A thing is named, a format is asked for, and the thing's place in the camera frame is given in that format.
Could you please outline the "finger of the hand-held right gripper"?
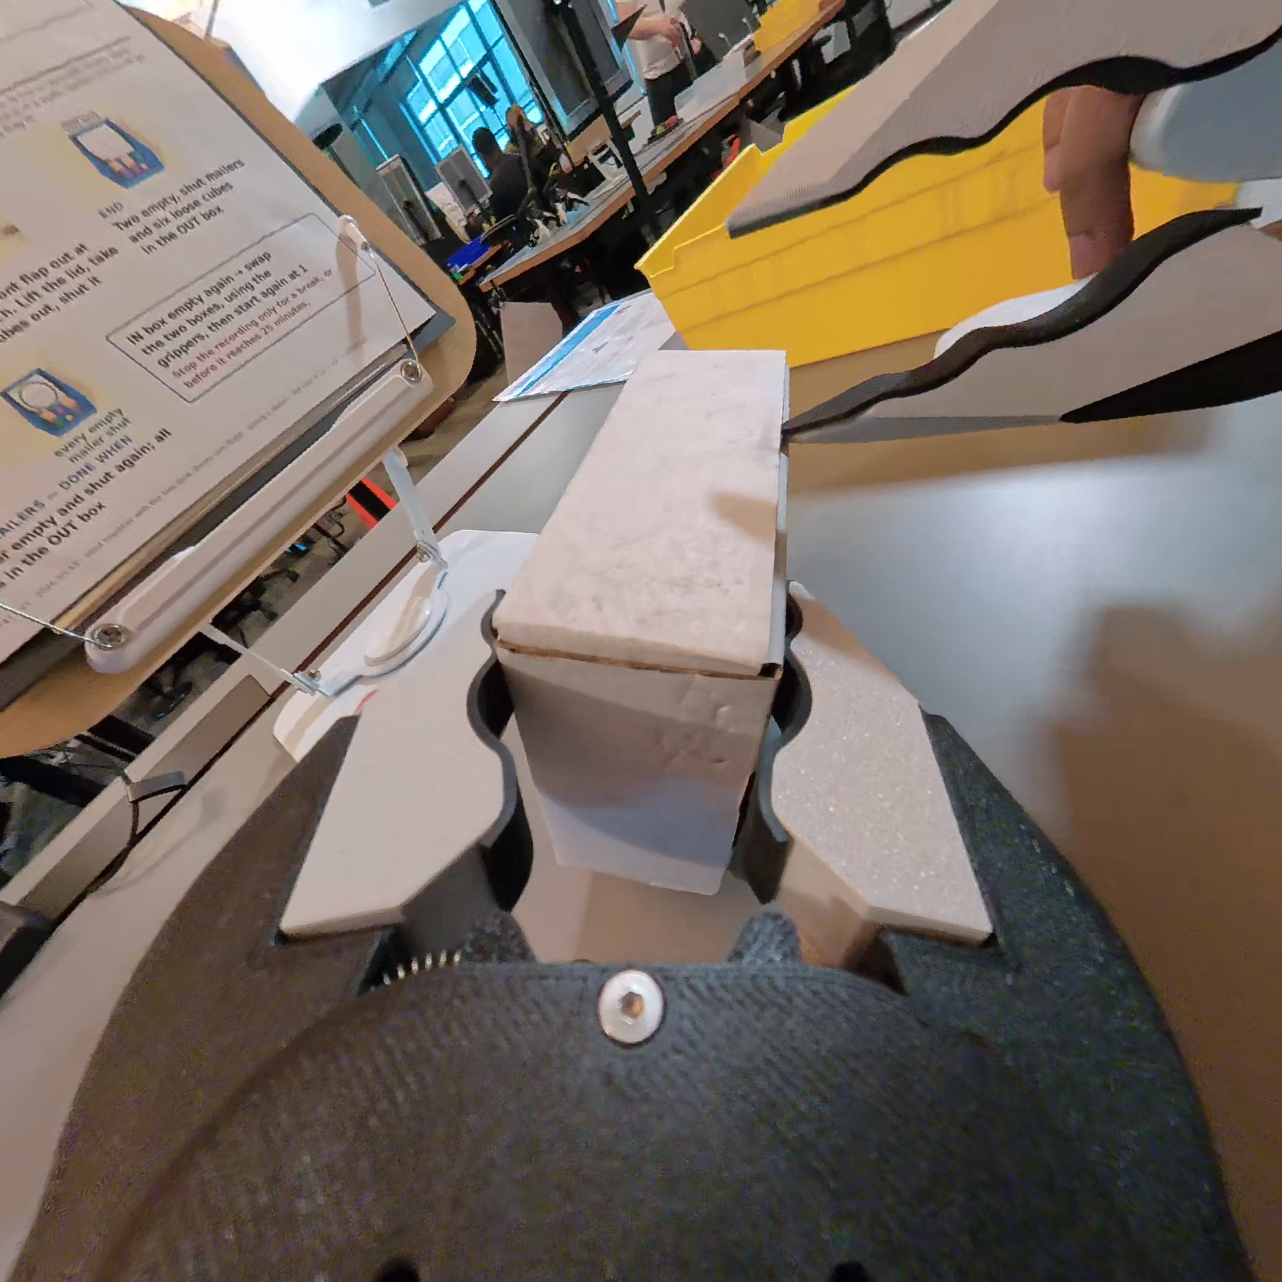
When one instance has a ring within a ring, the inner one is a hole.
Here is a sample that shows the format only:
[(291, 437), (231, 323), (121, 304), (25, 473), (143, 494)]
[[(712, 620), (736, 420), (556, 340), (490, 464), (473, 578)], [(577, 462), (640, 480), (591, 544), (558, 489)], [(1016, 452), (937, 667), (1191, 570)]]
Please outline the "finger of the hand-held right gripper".
[(982, 145), (1062, 88), (1153, 93), (1278, 41), (1280, 2), (952, 2), (782, 153), (728, 236), (844, 202), (908, 157)]
[(1280, 392), (1280, 240), (1259, 207), (1178, 216), (1057, 305), (795, 417), (786, 443), (883, 443), (1225, 407)]

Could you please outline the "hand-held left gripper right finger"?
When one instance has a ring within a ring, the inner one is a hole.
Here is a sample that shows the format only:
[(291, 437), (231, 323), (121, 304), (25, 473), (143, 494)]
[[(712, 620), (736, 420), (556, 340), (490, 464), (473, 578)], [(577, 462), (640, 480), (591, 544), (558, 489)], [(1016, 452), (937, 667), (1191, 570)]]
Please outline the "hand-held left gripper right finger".
[(988, 943), (990, 909), (916, 695), (803, 585), (789, 585), (786, 660), (744, 855), (760, 900), (819, 966), (856, 966), (885, 931)]

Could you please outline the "brown wooden table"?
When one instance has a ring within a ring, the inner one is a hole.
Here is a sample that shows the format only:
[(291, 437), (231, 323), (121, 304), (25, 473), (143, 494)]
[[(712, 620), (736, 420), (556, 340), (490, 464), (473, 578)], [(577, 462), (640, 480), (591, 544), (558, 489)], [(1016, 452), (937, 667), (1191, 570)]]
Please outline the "brown wooden table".
[(751, 41), (732, 45), (727, 62), (715, 72), (703, 77), (693, 89), (678, 96), (681, 124), (658, 142), (633, 155), (640, 181), (645, 185), (641, 195), (634, 195), (629, 175), (605, 183), (590, 196), (583, 212), (570, 216), (565, 226), (530, 248), (520, 250), (512, 259), (480, 280), (480, 289), (498, 292), (524, 274), (543, 269), (546, 263), (554, 263), (626, 213), (651, 213), (655, 209), (655, 198), (664, 196), (662, 185), (666, 175), (678, 165), (681, 157), (695, 148), (718, 124), (741, 115), (744, 103), (751, 93), (795, 58), (823, 27), (844, 18), (844, 8), (844, 2), (828, 2), (812, 27), (800, 28), (787, 43), (768, 55), (760, 53), (751, 62), (747, 62)]

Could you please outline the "person's right hand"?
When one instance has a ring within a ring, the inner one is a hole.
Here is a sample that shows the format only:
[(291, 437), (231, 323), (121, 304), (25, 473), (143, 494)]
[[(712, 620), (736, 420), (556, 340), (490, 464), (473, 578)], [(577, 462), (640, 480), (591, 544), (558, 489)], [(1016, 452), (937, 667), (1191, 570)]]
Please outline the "person's right hand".
[(1110, 265), (1135, 240), (1129, 138), (1140, 93), (1065, 88), (1044, 103), (1044, 188), (1061, 198), (1073, 280)]

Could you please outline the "white and blue leaflet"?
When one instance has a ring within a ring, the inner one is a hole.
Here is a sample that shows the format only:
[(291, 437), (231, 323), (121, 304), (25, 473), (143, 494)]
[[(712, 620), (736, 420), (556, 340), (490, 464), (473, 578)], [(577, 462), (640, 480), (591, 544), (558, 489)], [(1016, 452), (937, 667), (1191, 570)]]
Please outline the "white and blue leaflet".
[(623, 383), (638, 365), (686, 340), (652, 292), (640, 292), (590, 312), (554, 349), (495, 397), (495, 404), (556, 397)]

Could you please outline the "yellow plastic bin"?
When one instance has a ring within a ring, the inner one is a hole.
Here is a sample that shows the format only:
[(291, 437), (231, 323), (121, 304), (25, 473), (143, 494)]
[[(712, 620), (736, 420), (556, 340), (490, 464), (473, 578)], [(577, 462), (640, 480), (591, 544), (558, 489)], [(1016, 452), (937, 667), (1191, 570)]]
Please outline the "yellow plastic bin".
[(1044, 188), (1042, 103), (980, 148), (911, 157), (848, 202), (732, 237), (739, 198), (865, 96), (844, 89), (792, 120), (778, 145), (748, 145), (638, 262), (692, 349), (784, 349), (798, 369), (1070, 282)]

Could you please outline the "white instruction sheet stand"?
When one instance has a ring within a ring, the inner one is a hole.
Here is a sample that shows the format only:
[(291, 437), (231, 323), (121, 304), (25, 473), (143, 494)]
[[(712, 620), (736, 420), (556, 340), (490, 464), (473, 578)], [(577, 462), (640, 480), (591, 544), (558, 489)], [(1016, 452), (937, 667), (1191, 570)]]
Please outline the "white instruction sheet stand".
[(3, 756), (111, 712), (456, 392), (465, 312), (226, 51), (3, 2)]

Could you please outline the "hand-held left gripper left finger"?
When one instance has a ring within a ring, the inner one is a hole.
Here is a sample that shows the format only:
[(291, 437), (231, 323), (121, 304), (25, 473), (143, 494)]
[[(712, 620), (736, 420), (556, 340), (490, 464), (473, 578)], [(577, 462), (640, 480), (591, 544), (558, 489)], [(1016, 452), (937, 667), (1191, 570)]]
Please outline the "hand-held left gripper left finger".
[(488, 594), (389, 682), (350, 728), (281, 931), (291, 940), (397, 927), (461, 942), (518, 906), (533, 832), (505, 732), (516, 705)]

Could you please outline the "white cardboard mailer box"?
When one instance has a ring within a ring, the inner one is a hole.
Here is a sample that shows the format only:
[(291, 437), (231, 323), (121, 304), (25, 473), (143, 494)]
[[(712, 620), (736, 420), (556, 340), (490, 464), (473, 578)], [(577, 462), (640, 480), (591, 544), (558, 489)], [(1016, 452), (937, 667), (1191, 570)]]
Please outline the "white cardboard mailer box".
[(778, 349), (638, 365), (493, 613), (567, 867), (718, 893), (784, 673)]

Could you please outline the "black electronic device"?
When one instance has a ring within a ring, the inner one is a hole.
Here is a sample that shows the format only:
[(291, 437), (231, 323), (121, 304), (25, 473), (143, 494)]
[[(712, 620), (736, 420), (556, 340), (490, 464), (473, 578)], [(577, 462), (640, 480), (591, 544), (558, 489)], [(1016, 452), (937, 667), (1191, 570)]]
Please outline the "black electronic device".
[(53, 925), (45, 914), (3, 902), (0, 994), (21, 978), (51, 934)]

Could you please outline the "small yellow storage bin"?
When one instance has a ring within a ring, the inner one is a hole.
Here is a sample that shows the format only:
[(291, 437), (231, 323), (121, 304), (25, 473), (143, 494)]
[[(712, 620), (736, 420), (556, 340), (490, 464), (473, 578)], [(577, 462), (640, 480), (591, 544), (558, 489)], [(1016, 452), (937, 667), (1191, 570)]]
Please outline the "small yellow storage bin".
[(787, 43), (800, 28), (812, 27), (828, 2), (771, 2), (762, 12), (752, 43), (762, 55)]

